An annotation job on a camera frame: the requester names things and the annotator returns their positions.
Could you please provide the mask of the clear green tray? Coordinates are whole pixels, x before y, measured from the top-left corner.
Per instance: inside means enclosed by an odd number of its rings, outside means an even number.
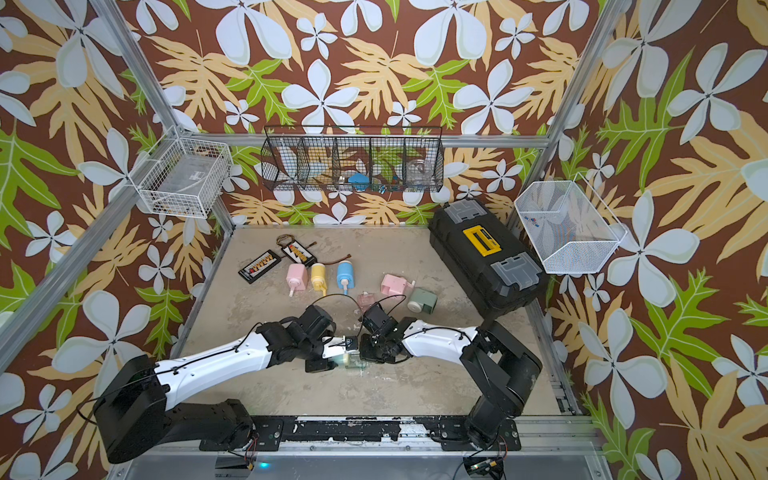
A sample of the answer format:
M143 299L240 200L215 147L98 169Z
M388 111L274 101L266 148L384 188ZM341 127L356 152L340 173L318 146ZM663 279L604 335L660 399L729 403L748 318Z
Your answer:
M365 370L368 362L363 360L358 354L345 354L343 365L346 369Z

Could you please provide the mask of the green pencil sharpener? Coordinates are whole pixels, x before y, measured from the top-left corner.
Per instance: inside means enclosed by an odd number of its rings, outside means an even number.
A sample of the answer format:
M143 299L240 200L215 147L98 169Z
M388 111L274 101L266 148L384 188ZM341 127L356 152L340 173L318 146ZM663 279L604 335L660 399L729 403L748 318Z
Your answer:
M347 369L353 368L355 366L354 356L352 354L349 354L349 353L344 353L344 354L336 355L336 356L334 356L332 358L332 361L337 366L344 367L344 368L347 368Z
M414 313L432 314L436 308L438 296L422 288L415 288L407 302L407 308Z

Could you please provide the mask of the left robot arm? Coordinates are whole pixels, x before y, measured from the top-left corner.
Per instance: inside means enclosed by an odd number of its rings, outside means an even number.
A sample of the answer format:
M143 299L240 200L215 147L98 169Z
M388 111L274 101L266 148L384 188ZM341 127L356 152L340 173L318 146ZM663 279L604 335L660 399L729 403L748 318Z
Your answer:
M311 305L298 317L258 322L244 337L198 354L129 360L93 407L109 462L125 463L157 445L180 441L220 450L246 446L255 426L241 401L195 404L191 397L295 359L325 364L325 341L335 330L332 317Z

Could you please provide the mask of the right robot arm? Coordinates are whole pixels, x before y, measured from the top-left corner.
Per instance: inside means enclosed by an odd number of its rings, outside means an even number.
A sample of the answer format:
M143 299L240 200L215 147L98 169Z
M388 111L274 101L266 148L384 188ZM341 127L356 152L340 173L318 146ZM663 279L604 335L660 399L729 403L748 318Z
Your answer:
M541 360L495 320L465 328L413 317L397 321L375 303L360 323L359 352L366 361L394 365L424 357L465 368L480 391L464 421L468 442L476 447L504 438L502 424L522 414L542 372Z

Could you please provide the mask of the pink pencil sharpener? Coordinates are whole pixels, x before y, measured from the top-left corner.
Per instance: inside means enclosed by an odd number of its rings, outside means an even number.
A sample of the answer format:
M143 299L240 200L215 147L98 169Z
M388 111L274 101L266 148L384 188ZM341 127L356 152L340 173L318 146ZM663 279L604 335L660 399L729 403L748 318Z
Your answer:
M404 299L410 296L414 288L414 281L393 274L385 274L380 285L380 291L385 297L400 296Z
M308 284L308 271L302 263L291 263L286 274L286 282L289 288L289 296L296 292L305 291Z

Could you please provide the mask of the blue pencil sharpener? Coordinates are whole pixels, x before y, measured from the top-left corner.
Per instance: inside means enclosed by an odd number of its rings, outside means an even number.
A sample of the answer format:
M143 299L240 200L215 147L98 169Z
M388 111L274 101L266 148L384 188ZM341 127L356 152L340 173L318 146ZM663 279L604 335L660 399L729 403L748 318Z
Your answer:
M337 266L336 282L338 288L344 295L349 294L349 290L354 287L355 274L354 267L349 260L341 261Z

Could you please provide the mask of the clear pink tray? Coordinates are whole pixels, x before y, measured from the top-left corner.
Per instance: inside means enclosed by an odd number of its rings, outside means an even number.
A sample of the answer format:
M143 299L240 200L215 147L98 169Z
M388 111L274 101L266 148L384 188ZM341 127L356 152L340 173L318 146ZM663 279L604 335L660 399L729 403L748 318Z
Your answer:
M357 303L363 311L370 308L375 302L376 297L373 293L363 292L357 296Z

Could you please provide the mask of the yellow pencil sharpener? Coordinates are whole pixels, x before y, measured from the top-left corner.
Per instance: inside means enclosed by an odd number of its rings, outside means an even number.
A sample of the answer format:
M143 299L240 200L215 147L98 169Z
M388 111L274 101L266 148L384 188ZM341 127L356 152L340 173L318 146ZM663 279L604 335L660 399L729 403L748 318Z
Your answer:
M316 262L310 267L310 283L314 291L325 296L328 291L326 278L326 266L323 263Z

